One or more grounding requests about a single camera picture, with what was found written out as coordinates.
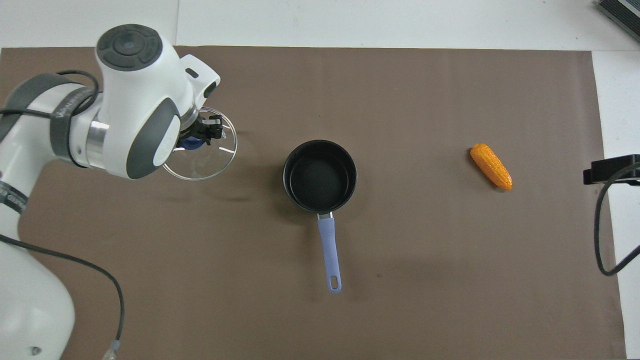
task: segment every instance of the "corn cob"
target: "corn cob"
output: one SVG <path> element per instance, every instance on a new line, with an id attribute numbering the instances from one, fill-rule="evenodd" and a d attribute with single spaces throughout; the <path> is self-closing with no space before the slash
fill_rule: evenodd
<path id="1" fill-rule="evenodd" d="M 496 186 L 503 190 L 511 190 L 513 187 L 513 180 L 504 167 L 500 159 L 493 153 L 493 150 L 485 143 L 477 143 L 471 148 L 471 158 L 476 162 L 476 165 L 484 172 L 484 174 L 491 180 Z"/>

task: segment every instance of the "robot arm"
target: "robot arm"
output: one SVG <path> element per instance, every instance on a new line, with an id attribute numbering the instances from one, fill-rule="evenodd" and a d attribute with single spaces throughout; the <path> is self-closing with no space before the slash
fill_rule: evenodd
<path id="1" fill-rule="evenodd" d="M 59 359 L 74 323 L 60 280 L 3 240 L 19 240 L 18 220 L 44 165 L 58 158 L 138 179 L 160 167 L 177 142 L 216 137 L 216 124 L 199 116 L 220 83 L 205 63 L 179 58 L 155 30 L 135 24 L 107 31 L 95 55 L 103 93 L 96 81 L 89 88 L 64 73 L 42 74 L 18 86 L 0 112 L 2 358 Z"/>

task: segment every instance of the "blue handle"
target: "blue handle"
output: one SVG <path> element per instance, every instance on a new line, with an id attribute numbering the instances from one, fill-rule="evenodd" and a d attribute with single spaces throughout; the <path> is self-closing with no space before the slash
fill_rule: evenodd
<path id="1" fill-rule="evenodd" d="M 342 290 L 342 281 L 340 280 L 340 266 L 338 265 L 338 250 L 335 248 L 335 222 L 333 218 L 318 220 L 318 229 L 322 239 L 326 284 L 330 292 L 337 294 Z"/>

